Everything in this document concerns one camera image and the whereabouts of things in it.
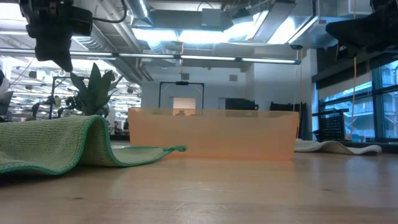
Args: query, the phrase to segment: green microfiber cloth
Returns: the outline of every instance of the green microfiber cloth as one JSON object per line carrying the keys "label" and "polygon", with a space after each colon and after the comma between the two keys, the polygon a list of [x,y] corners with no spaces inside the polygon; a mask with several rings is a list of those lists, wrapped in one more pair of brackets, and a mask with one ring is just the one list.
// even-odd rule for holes
{"label": "green microfiber cloth", "polygon": [[0,123],[0,174],[12,171],[59,175],[77,164],[129,167],[156,162],[175,147],[112,149],[106,120],[71,116],[46,121]]}

